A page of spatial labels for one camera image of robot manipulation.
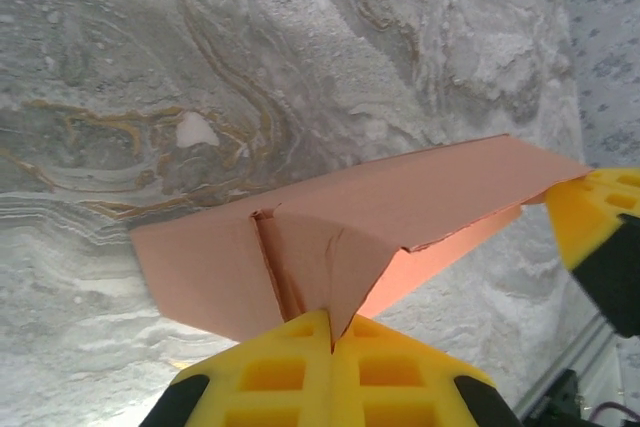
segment square hole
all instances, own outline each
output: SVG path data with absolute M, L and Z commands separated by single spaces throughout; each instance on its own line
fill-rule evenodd
M 439 427 L 433 408 L 429 404 L 379 404 L 364 405 L 365 427 Z
M 630 195 L 610 194 L 605 201 L 607 204 L 615 205 L 616 207 L 621 207 L 623 209 L 633 209 L 636 205 L 636 199 Z
M 301 390 L 304 384 L 303 359 L 264 359 L 249 365 L 240 390 Z
M 297 409 L 251 409 L 227 412 L 224 427 L 297 427 Z
M 640 177 L 635 175 L 621 175 L 618 177 L 618 182 L 624 185 L 630 185 L 631 187 L 640 188 Z
M 360 385 L 424 385 L 418 364 L 410 357 L 369 357 L 360 359 Z

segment black rubber pad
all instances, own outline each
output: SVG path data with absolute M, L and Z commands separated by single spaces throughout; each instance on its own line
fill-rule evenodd
M 498 391 L 466 375 L 454 379 L 478 427 L 522 427 Z
M 640 219 L 622 225 L 571 271 L 616 332 L 640 335 Z
M 170 385 L 140 427 L 185 427 L 208 384 L 209 377 L 198 374 Z

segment cardboard edge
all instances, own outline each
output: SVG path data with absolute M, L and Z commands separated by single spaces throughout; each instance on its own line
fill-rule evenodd
M 514 137 L 513 135 L 509 134 L 509 133 L 502 133 L 502 134 L 495 134 L 495 135 L 489 135 L 487 137 L 478 137 L 476 139 L 469 139 L 469 140 L 462 140 L 460 142 L 453 142 L 452 144 L 444 144 L 444 145 L 433 145 L 431 147 L 427 147 L 424 149 L 419 149 L 419 150 L 414 150 L 413 152 L 406 152 L 404 154 L 396 154 L 396 155 L 392 155 L 390 157 L 384 157 L 382 159 L 374 159 L 374 160 L 368 160 L 366 162 L 363 162 L 362 164 L 359 165 L 363 165 L 363 164 L 373 164 L 373 163 L 378 163 L 378 162 L 385 162 L 388 161 L 390 159 L 402 159 L 402 158 L 406 158 L 406 157 L 410 157 L 413 155 L 424 155 L 428 152 L 435 152 L 437 150 L 442 150 L 442 149 L 451 149 L 453 147 L 457 147 L 460 145 L 465 145 L 465 144 L 473 144 L 476 142 L 484 142 L 487 140 L 494 140 L 494 139 L 498 139 L 500 137 L 509 137 L 512 139 L 516 139 L 519 140 L 520 142 L 525 142 L 528 143 L 524 140 L 518 139 L 517 137 Z
M 358 310 L 358 314 L 365 317 L 373 317 L 380 314 L 503 230 L 517 219 L 520 214 L 521 207 L 516 205 L 468 224 L 446 239 L 430 244 L 420 251 L 411 251 L 404 247 L 400 248 L 365 298 Z M 471 234 L 471 239 L 465 239 L 464 236 L 468 237 L 469 234 Z M 461 239 L 463 245 L 455 245 L 452 249 L 451 243 L 455 240 L 460 242 Z M 451 251 L 454 251 L 455 254 L 450 255 L 449 252 Z M 402 284 L 392 282 L 398 276 L 402 276 L 405 280 L 410 277 L 411 280 Z M 387 284 L 388 289 L 382 288 L 384 284 Z
M 314 286 L 307 307 L 328 310 L 335 342 L 401 248 L 366 230 L 303 213 L 275 210 L 274 220 L 284 239 L 280 262 L 294 286 L 302 280 Z M 309 266 L 315 266 L 311 277 Z
M 169 228 L 168 223 L 150 224 L 132 229 L 129 232 L 147 289 L 164 317 L 235 341 L 247 340 L 262 333 L 261 331 L 269 330 L 283 322 L 278 299 L 275 297 L 273 282 L 268 277 L 270 273 L 268 271 L 265 273 L 262 267 L 264 261 L 261 257 L 260 246 L 256 243 L 258 238 L 255 233 L 255 226 L 251 224 L 251 219 L 233 219 L 217 225 L 217 228 L 222 229 L 225 235 L 232 240 L 236 236 L 244 236 L 246 239 L 250 239 L 252 247 L 248 250 L 239 251 L 239 255 L 236 257 L 240 264 L 251 266 L 254 263 L 250 260 L 257 261 L 260 259 L 259 268 L 256 262 L 256 268 L 245 269 L 243 275 L 250 275 L 253 287 L 259 287 L 261 295 L 257 296 L 260 297 L 258 300 L 262 299 L 268 302 L 268 304 L 262 305 L 260 310 L 248 309 L 250 312 L 259 313 L 260 317 L 264 318 L 264 328 L 260 327 L 260 322 L 254 322 L 255 317 L 251 318 L 250 315 L 234 316 L 233 312 L 235 311 L 232 311 L 224 299 L 212 293 L 211 290 L 189 287 L 189 283 L 196 281 L 206 286 L 206 282 L 214 275 L 207 272 L 215 270 L 207 267 L 210 265 L 208 259 L 215 258 L 215 255 L 210 257 L 199 255 L 199 258 L 191 259 L 187 262 L 184 259 L 183 261 L 173 261 L 175 260 L 173 257 L 180 255 L 176 252 L 181 248 L 185 248 L 184 243 L 186 242 L 187 245 L 191 243 L 194 232 L 201 233 L 204 238 L 207 238 L 214 235 L 213 231 L 215 229 L 202 225 L 200 220 L 194 223 L 191 219 L 179 223 L 182 231 L 179 229 L 178 235 L 174 232 L 176 226 L 171 225 L 171 228 Z M 196 241 L 196 244 L 205 245 L 202 241 Z M 173 267 L 166 267 L 167 264 L 163 262 L 163 260 L 167 259 L 165 256 L 172 259 L 171 265 Z M 226 271 L 231 272 L 232 267 L 233 263 L 227 263 Z M 233 287 L 226 288 L 225 295 L 234 290 L 237 289 Z M 247 298 L 241 302 L 237 301 L 240 297 L 243 296 L 232 296 L 227 300 L 233 301 L 235 309 L 242 306 L 243 310 L 247 310 L 247 305 L 256 306 L 253 298 Z M 250 326 L 251 332 L 247 333 L 248 331 L 242 327 L 243 325 Z
M 586 166 L 585 166 L 585 168 L 589 169 L 587 171 L 587 174 L 593 170 L 593 169 L 590 169 L 590 168 L 588 168 Z M 405 245 L 405 246 L 402 246 L 402 248 L 407 250 L 408 252 L 411 252 L 411 253 L 420 252 L 421 250 L 424 250 L 424 249 L 426 249 L 426 248 L 428 248 L 428 247 L 430 247 L 430 246 L 432 246 L 434 244 L 440 243 L 440 242 L 448 239 L 452 235 L 456 235 L 461 230 L 463 230 L 463 229 L 465 229 L 467 227 L 470 227 L 470 226 L 474 225 L 477 222 L 481 222 L 481 221 L 486 220 L 486 219 L 488 219 L 488 218 L 490 218 L 490 217 L 492 217 L 494 215 L 498 215 L 498 214 L 500 214 L 501 212 L 503 212 L 505 210 L 512 209 L 514 207 L 518 207 L 518 206 L 522 206 L 522 205 L 533 205 L 533 204 L 544 203 L 544 197 L 545 197 L 547 191 L 551 187 L 553 187 L 554 185 L 557 185 L 557 184 L 561 184 L 562 182 L 569 182 L 571 180 L 580 179 L 580 178 L 584 177 L 585 175 L 586 174 L 584 174 L 584 175 L 582 175 L 582 174 L 581 175 L 575 175 L 575 176 L 572 175 L 570 177 L 563 178 L 562 180 L 557 180 L 555 182 L 552 182 L 548 187 L 540 190 L 539 192 L 537 192 L 536 194 L 534 194 L 534 195 L 532 195 L 530 197 L 526 197 L 526 198 L 524 198 L 523 200 L 520 200 L 520 201 L 511 202 L 510 204 L 504 206 L 503 208 L 494 210 L 493 212 L 491 212 L 489 214 L 486 214 L 486 215 L 480 217 L 479 219 L 476 219 L 473 222 L 467 224 L 466 226 L 462 227 L 461 229 L 458 229 L 458 230 L 450 232 L 450 233 L 448 233 L 446 235 L 443 235 L 442 237 L 439 237 L 436 240 L 433 240 L 431 242 L 427 242 L 426 244 L 419 244 L 419 245 L 415 245 L 415 246 L 406 246 Z

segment yellow foam block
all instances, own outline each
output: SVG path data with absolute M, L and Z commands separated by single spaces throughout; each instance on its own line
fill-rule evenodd
M 304 314 L 180 372 L 142 425 L 476 427 L 467 402 L 487 393 L 513 417 L 486 374 L 372 320 L 356 316 L 333 352 L 330 339 L 326 312 Z
M 576 268 L 622 225 L 618 217 L 640 217 L 640 168 L 600 169 L 555 185 L 545 203 L 560 256 Z

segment folded cardboard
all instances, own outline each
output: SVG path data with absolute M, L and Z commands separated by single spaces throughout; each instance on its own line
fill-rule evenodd
M 337 339 L 589 168 L 507 135 L 364 163 L 131 232 L 161 312 L 242 341 L 324 308 Z

